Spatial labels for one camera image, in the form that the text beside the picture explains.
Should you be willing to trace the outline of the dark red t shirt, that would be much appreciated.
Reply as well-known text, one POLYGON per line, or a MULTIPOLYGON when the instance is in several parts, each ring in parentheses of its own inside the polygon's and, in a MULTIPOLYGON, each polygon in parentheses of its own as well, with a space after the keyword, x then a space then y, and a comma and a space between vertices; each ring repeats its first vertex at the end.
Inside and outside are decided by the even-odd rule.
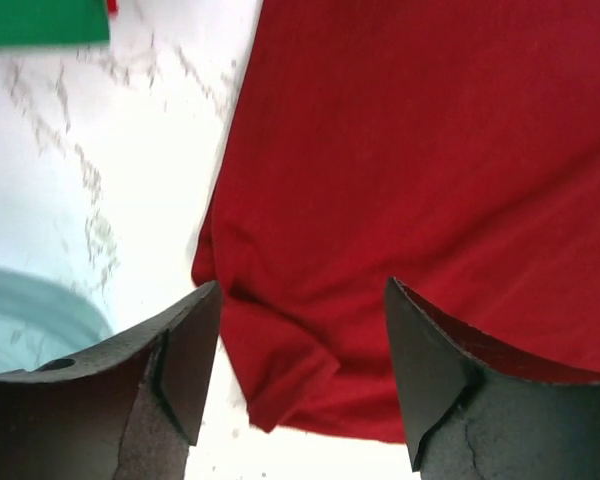
POLYGON ((264 431, 404 439, 395 277, 600 372, 600 1, 266 1, 192 275, 264 431))

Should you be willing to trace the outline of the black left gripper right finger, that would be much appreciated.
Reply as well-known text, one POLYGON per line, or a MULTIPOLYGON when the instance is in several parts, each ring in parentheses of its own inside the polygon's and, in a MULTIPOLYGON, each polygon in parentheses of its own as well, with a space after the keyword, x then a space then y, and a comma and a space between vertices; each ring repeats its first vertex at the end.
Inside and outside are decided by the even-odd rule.
POLYGON ((600 373, 506 344, 397 279, 387 283, 385 312, 413 471, 600 480, 600 373))

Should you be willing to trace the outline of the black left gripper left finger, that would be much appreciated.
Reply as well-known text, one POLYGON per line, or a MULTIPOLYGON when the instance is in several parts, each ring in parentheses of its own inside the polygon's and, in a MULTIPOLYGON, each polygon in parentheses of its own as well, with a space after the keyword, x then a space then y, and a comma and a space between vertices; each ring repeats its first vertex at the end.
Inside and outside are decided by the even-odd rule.
POLYGON ((27 372, 0 374, 0 479, 180 479, 198 439, 221 291, 27 372))

